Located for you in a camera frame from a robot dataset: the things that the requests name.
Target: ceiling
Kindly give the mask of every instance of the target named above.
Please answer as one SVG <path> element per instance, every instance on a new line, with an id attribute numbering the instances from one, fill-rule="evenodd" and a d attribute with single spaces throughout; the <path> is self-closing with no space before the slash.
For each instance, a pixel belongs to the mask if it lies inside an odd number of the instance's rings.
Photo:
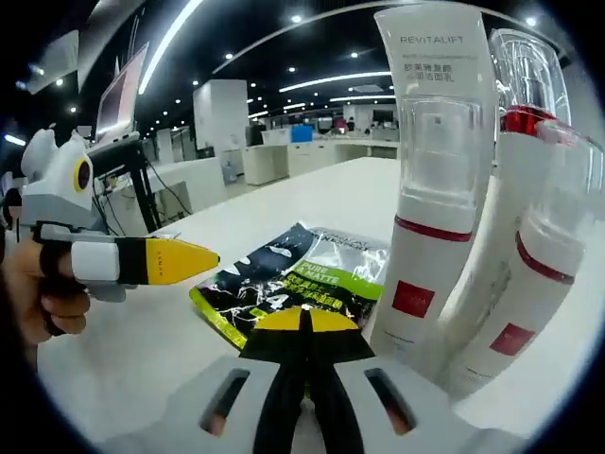
<path id="1" fill-rule="evenodd" d="M 65 78 L 61 87 L 51 84 L 35 96 L 24 93 L 24 102 L 15 114 L 16 129 L 21 136 L 30 137 L 38 128 L 57 122 L 60 140 L 61 131 L 66 139 L 75 126 L 93 125 L 99 99 L 113 79 L 116 58 L 120 64 L 128 60 L 134 24 L 138 22 L 134 50 L 149 42 L 148 64 L 165 32 L 188 1 L 143 2 L 109 41 L 81 92 L 78 92 L 77 74 L 73 73 Z M 78 3 L 80 10 L 63 21 L 62 32 L 70 28 L 86 29 L 86 17 L 96 2 Z M 280 88 L 303 81 L 388 71 L 385 49 L 373 20 L 373 14 L 384 6 L 350 10 L 308 24 L 302 23 L 229 61 L 213 74 L 226 62 L 227 53 L 237 54 L 268 35 L 293 26 L 291 18 L 294 15 L 307 19 L 327 11 L 368 3 L 355 0 L 203 0 L 167 48 L 146 92 L 138 97 L 135 113 L 138 130 L 145 134 L 150 127 L 157 130 L 180 125 L 182 121 L 193 124 L 192 94 L 196 89 L 193 80 L 198 80 L 199 86 L 212 78 L 247 80 L 249 98 L 253 99 L 251 114 L 263 110 L 282 114 L 289 99 L 292 103 L 307 103 L 307 111 L 311 102 L 314 102 L 314 108 L 333 107 L 334 104 L 329 103 L 331 97 L 354 95 L 349 88 L 361 84 L 374 84 L 386 90 L 381 94 L 392 94 L 389 90 L 390 77 L 332 82 L 279 93 Z M 472 3 L 513 15 L 521 21 L 528 15 L 534 15 L 539 20 L 535 27 L 537 30 L 547 36 L 557 36 L 558 51 L 564 53 L 569 46 L 566 36 L 552 20 L 546 20 L 547 14 L 535 3 L 500 0 Z M 492 28 L 511 27 L 508 21 L 489 15 L 484 15 L 484 23 L 488 33 Z M 357 58 L 352 58 L 353 52 L 357 53 Z M 290 66 L 295 67 L 296 72 L 290 73 L 287 70 Z M 252 82 L 256 83 L 255 88 L 250 87 Z M 77 106 L 75 113 L 70 112 L 72 106 Z M 168 115 L 164 116 L 163 111 L 168 111 Z M 161 121 L 159 126 L 155 124 L 156 120 Z"/>

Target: hand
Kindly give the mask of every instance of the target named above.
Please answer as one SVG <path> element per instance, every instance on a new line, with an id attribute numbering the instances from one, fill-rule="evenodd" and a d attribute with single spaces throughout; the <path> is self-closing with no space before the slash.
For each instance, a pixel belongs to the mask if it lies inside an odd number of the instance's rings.
<path id="1" fill-rule="evenodd" d="M 44 326 L 42 307 L 51 314 L 52 321 L 58 328 L 70 334 L 82 332 L 86 326 L 84 314 L 90 308 L 88 295 L 84 291 L 61 296 L 43 293 L 41 250 L 41 244 L 31 239 L 24 240 L 2 264 L 16 322 L 27 346 L 35 346 L 50 339 Z M 71 254 L 67 253 L 59 259 L 57 269 L 66 278 L 66 283 L 75 283 Z"/>

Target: red stripe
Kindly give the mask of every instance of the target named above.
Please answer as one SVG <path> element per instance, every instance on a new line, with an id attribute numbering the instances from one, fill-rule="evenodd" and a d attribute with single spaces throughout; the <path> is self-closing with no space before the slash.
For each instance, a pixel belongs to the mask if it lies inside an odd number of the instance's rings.
<path id="1" fill-rule="evenodd" d="M 523 244 L 523 241 L 521 240 L 519 232 L 517 232 L 515 240 L 517 242 L 517 251 L 519 252 L 519 255 L 521 255 L 521 259 L 532 270 L 540 273 L 542 276 L 547 277 L 548 279 L 561 282 L 562 284 L 572 285 L 574 283 L 574 281 L 576 280 L 575 276 L 570 276 L 569 274 L 553 270 L 552 268 L 548 267 L 544 263 L 540 263 L 538 260 L 529 255 L 525 245 Z"/>
<path id="2" fill-rule="evenodd" d="M 447 230 L 435 229 L 426 225 L 417 224 L 410 220 L 401 219 L 395 216 L 395 223 L 406 230 L 410 230 L 420 235 L 431 236 L 433 238 L 444 239 L 445 241 L 456 241 L 458 243 L 466 243 L 471 240 L 473 232 L 469 234 L 459 234 L 457 232 L 448 232 Z"/>
<path id="3" fill-rule="evenodd" d="M 500 119 L 502 132 L 518 132 L 538 137 L 536 126 L 544 120 L 556 120 L 550 113 L 528 106 L 510 106 Z"/>

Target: clear bottle cap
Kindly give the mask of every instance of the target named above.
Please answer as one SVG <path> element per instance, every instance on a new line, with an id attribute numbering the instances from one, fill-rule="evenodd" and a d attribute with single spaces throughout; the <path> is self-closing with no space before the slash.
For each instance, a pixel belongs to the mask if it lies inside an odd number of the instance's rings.
<path id="1" fill-rule="evenodd" d="M 595 220 L 603 186 L 603 151 L 599 145 L 554 120 L 538 124 L 538 137 L 553 147 L 542 196 L 531 215 L 555 230 L 580 239 Z"/>
<path id="2" fill-rule="evenodd" d="M 481 111 L 466 100 L 443 96 L 402 99 L 403 187 L 441 198 L 475 199 Z"/>
<path id="3" fill-rule="evenodd" d="M 499 29 L 492 33 L 490 49 L 501 110 L 535 107 L 571 124 L 563 74 L 552 47 L 526 33 Z"/>

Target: white bottle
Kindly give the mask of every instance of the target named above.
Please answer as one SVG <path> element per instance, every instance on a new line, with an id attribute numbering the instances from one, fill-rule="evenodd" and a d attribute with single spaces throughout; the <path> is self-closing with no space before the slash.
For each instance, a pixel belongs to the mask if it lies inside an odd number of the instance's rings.
<path id="1" fill-rule="evenodd" d="M 544 186 L 552 147 L 537 138 L 536 126 L 547 119 L 569 123 L 570 114 L 562 70 L 555 51 L 516 30 L 496 30 L 491 39 L 501 122 L 496 144 L 497 185 L 491 212 L 482 222 L 489 232 L 471 251 L 475 269 L 446 327 L 449 354 L 464 347 L 487 316 L 498 276 L 513 249 L 510 239 L 529 203 Z"/>
<path id="2" fill-rule="evenodd" d="M 471 248 L 493 160 L 496 94 L 478 9 L 436 2 L 375 19 L 400 110 L 402 182 L 371 346 L 410 361 Z"/>
<path id="3" fill-rule="evenodd" d="M 487 319 L 445 374 L 443 385 L 455 398 L 490 382 L 545 328 L 574 283 L 593 202 L 603 196 L 601 149 L 556 121 L 537 128 L 553 154 L 549 176 L 508 239 L 512 256 L 498 276 Z"/>

